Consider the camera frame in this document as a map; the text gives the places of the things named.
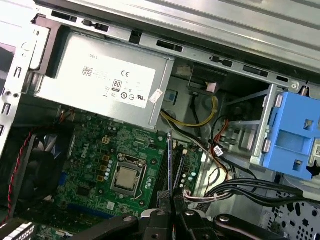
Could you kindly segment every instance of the ce mark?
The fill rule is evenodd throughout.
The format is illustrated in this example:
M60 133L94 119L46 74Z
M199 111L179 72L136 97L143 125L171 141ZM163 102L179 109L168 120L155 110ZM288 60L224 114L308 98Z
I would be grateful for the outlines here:
M127 78L128 78L128 77L129 77L129 73L130 73L129 71L122 71L122 72L121 72L121 75L122 75L123 77L127 77Z

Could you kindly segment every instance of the blue drive bracket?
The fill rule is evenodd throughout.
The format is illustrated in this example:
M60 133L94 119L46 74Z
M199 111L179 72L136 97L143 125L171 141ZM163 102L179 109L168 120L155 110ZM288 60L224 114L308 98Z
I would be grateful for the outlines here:
M310 180L309 160L320 164L320 100L295 93L283 93L280 108L269 120L270 150L263 166L273 171Z

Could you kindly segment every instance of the green circuit board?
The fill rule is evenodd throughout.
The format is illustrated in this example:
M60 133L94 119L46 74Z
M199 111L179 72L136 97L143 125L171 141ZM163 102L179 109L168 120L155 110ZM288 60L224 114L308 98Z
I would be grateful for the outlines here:
M105 220L102 217L86 214L77 210L63 209L47 201L43 201L29 208L28 211L22 213L19 218L26 222L32 222L42 226L37 230L40 232L44 231L45 234L41 236L45 236L45 238L48 237L49 233L53 233L54 230L77 234Z
M46 225L38 225L35 231L36 234L32 240L62 240L72 237L72 234L66 231L48 227Z
M138 217L148 209L166 137L86 114L75 128L54 204L105 213L104 218L124 213Z
M176 143L177 145L182 145L187 150L177 187L180 188L183 186L183 188L187 188L193 193L201 167L203 151L201 148L194 146L191 143L182 141L176 141Z

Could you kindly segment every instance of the cable tie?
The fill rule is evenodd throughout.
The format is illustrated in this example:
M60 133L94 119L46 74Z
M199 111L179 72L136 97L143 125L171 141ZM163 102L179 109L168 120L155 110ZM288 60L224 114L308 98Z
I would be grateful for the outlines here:
M217 202L218 200L217 200L217 197L218 197L218 194L213 194L213 198L214 198L214 202Z

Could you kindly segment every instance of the cooling fan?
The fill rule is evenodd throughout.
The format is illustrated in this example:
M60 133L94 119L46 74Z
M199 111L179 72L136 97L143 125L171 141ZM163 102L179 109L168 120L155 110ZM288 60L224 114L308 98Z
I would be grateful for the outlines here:
M0 204L8 205L9 185L21 151L9 198L12 212L21 212L56 190L72 136L72 129L58 128L34 131L23 149L30 130L11 130L0 160Z

